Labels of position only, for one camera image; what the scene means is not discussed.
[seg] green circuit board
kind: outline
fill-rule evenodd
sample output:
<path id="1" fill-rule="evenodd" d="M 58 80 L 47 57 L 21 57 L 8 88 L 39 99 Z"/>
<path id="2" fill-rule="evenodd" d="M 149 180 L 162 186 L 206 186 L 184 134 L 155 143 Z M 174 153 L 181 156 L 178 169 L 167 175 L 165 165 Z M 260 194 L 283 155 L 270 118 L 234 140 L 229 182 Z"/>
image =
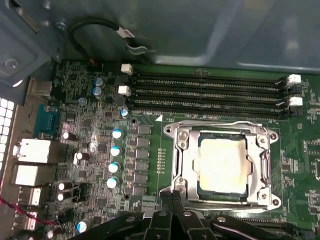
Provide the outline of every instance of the green circuit board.
<path id="1" fill-rule="evenodd" d="M 148 73 L 188 74 L 249 79 L 279 79 L 284 73 L 238 71 L 225 69 L 203 69 L 198 67 L 175 67 L 159 65 L 132 65 L 135 71 Z M 148 212 L 160 207 L 159 191 L 171 184 L 173 140 L 163 134 L 163 127 L 182 120 L 219 120 L 235 122 L 248 120 L 261 123 L 264 127 L 279 134 L 279 141 L 271 145 L 272 191 L 282 200 L 282 206 L 260 214 L 223 212 L 238 218 L 253 218 L 266 221 L 289 222 L 299 228 L 313 229 L 320 225 L 320 76 L 302 75 L 303 115 L 277 120 L 263 117 L 231 117 L 219 115 L 197 115 L 186 113 L 166 113 L 157 111 L 130 111 L 122 118 L 122 107 L 114 103 L 117 78 L 122 75 L 121 65 L 105 63 L 100 69 L 89 67 L 83 62 L 65 61 L 57 67 L 53 80 L 52 96 L 59 107 L 59 127 L 54 138 L 60 137 L 63 124 L 68 124 L 79 141 L 68 146 L 65 163 L 60 163 L 56 181 L 90 183 L 85 202 L 75 205 L 64 201 L 57 202 L 57 190 L 52 190 L 48 208 L 48 218 L 62 208 L 74 209 L 74 221 L 89 219 L 91 226 L 109 221 L 124 211 Z M 104 97 L 97 99 L 92 95 L 93 81 L 100 77 L 105 81 Z M 79 105 L 79 98 L 87 100 L 85 106 Z M 113 139 L 112 131 L 119 128 L 121 139 Z M 142 135 L 138 128 L 145 128 Z M 147 142 L 137 146 L 137 138 Z M 122 148 L 120 156 L 111 157 L 112 146 Z M 140 188 L 133 194 L 130 177 L 133 177 L 130 151 L 141 150 L 142 162 L 147 168 L 141 170 Z M 73 165 L 76 151 L 88 151 L 89 161 Z M 108 172 L 108 164 L 118 162 L 122 171 Z M 118 187 L 110 190 L 106 181 L 110 176 L 119 179 Z M 211 217 L 218 212 L 204 212 Z M 67 239 L 76 234 L 73 224 L 69 231 L 57 239 Z"/>

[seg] cpu socket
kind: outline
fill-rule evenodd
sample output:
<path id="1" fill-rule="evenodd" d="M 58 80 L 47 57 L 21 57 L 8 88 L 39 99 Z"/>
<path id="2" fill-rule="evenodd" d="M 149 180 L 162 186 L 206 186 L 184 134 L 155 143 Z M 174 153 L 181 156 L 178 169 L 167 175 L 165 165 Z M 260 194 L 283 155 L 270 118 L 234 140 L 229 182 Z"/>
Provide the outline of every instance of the cpu socket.
<path id="1" fill-rule="evenodd" d="M 194 210 L 261 213 L 281 206 L 272 194 L 275 131 L 249 121 L 184 120 L 164 127 L 173 139 L 171 186 Z"/>

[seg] cable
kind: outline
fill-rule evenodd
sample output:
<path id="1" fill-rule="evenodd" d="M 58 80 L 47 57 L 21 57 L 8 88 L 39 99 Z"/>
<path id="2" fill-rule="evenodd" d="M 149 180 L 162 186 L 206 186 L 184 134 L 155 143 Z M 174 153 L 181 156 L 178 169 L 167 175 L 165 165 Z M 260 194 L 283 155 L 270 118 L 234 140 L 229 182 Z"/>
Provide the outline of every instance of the cable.
<path id="1" fill-rule="evenodd" d="M 134 35 L 130 33 L 128 30 L 122 29 L 119 25 L 117 25 L 113 21 L 100 18 L 100 17 L 94 17 L 94 16 L 77 18 L 68 27 L 68 30 L 67 30 L 68 38 L 72 46 L 74 47 L 74 49 L 77 50 L 85 59 L 89 59 L 89 61 L 94 65 L 97 64 L 97 61 L 89 55 L 86 49 L 83 46 L 81 46 L 81 44 L 75 39 L 75 36 L 74 36 L 74 33 L 77 29 L 87 25 L 105 26 L 107 28 L 110 28 L 116 31 L 126 41 L 127 49 L 132 55 L 141 55 L 148 51 L 148 49 L 145 46 L 137 46 L 137 47 L 133 46 Z"/>
<path id="2" fill-rule="evenodd" d="M 18 214 L 20 214 L 20 215 L 25 215 L 25 216 L 27 216 L 29 219 L 35 220 L 35 222 L 36 222 L 37 224 L 52 225 L 52 226 L 58 225 L 58 223 L 56 223 L 56 222 L 54 222 L 54 221 L 41 220 L 41 219 L 33 216 L 32 214 L 26 212 L 24 209 L 22 209 L 22 208 L 19 207 L 18 205 L 13 204 L 13 203 L 10 203 L 10 202 L 4 200 L 1 195 L 0 195 L 0 204 L 7 205 L 9 208 L 14 209 Z"/>

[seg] motherboard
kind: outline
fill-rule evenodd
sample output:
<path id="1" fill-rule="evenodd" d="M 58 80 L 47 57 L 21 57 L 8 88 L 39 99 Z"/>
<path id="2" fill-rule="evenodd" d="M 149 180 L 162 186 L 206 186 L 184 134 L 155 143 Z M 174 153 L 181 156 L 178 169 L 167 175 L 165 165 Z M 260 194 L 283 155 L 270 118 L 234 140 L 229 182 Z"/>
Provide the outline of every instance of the motherboard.
<path id="1" fill-rule="evenodd" d="M 66 145 L 46 217 L 72 215 L 56 239 L 160 209 L 172 189 L 206 218 L 320 234 L 320 76 L 64 61 L 50 96 L 33 136 Z"/>

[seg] electrolytic capacitor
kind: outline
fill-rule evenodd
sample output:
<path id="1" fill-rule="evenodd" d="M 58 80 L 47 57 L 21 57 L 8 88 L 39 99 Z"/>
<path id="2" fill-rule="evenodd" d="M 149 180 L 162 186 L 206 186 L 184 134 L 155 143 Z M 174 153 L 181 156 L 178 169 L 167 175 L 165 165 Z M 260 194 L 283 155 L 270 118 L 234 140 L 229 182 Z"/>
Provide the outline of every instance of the electrolytic capacitor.
<path id="1" fill-rule="evenodd" d="M 105 86 L 105 83 L 104 83 L 104 80 L 101 77 L 96 77 L 94 79 L 94 85 L 96 85 L 97 87 L 100 87 L 101 89 L 103 89 L 104 86 Z"/>
<path id="2" fill-rule="evenodd" d="M 129 115 L 129 110 L 127 107 L 124 107 L 121 109 L 120 111 L 121 117 L 123 117 L 124 119 L 126 119 Z"/>
<path id="3" fill-rule="evenodd" d="M 119 156 L 122 152 L 122 149 L 119 146 L 113 146 L 110 149 L 110 154 L 114 157 Z"/>
<path id="4" fill-rule="evenodd" d="M 77 152 L 75 157 L 78 160 L 88 160 L 90 158 L 90 154 L 87 152 Z"/>
<path id="5" fill-rule="evenodd" d="M 78 103 L 79 103 L 80 106 L 83 107 L 83 106 L 85 106 L 87 104 L 87 99 L 85 97 L 80 97 L 78 99 Z"/>
<path id="6" fill-rule="evenodd" d="M 53 239 L 54 237 L 56 237 L 57 235 L 61 234 L 63 231 L 61 226 L 55 226 L 53 229 L 49 230 L 46 233 L 46 237 L 48 239 Z"/>
<path id="7" fill-rule="evenodd" d="M 60 192 L 56 198 L 61 202 L 63 200 L 66 200 L 66 199 L 69 199 L 72 197 L 72 194 L 70 191 L 63 191 L 63 192 Z"/>
<path id="8" fill-rule="evenodd" d="M 96 86 L 92 89 L 92 94 L 97 98 L 100 99 L 104 96 L 102 89 L 99 86 Z"/>
<path id="9" fill-rule="evenodd" d="M 124 133 L 119 128 L 114 129 L 112 132 L 112 137 L 114 139 L 120 139 L 123 135 Z"/>
<path id="10" fill-rule="evenodd" d="M 106 186 L 109 189 L 114 189 L 119 183 L 119 179 L 117 177 L 110 177 L 107 181 L 106 181 Z"/>
<path id="11" fill-rule="evenodd" d="M 121 168 L 120 164 L 116 161 L 110 163 L 108 166 L 108 170 L 112 174 L 118 172 L 120 168 Z"/>
<path id="12" fill-rule="evenodd" d="M 77 140 L 77 136 L 71 132 L 68 132 L 68 131 L 65 131 L 63 134 L 62 134 L 62 138 L 64 140 L 70 140 L 70 141 L 75 141 Z"/>
<path id="13" fill-rule="evenodd" d="M 67 181 L 67 182 L 61 182 L 61 183 L 59 183 L 59 185 L 58 185 L 58 189 L 59 189 L 60 191 L 72 189 L 73 187 L 74 187 L 73 183 L 72 183 L 72 182 L 69 182 L 69 181 Z"/>
<path id="14" fill-rule="evenodd" d="M 78 224 L 76 225 L 76 230 L 81 234 L 85 231 L 87 231 L 90 227 L 90 221 L 87 218 L 82 219 Z"/>

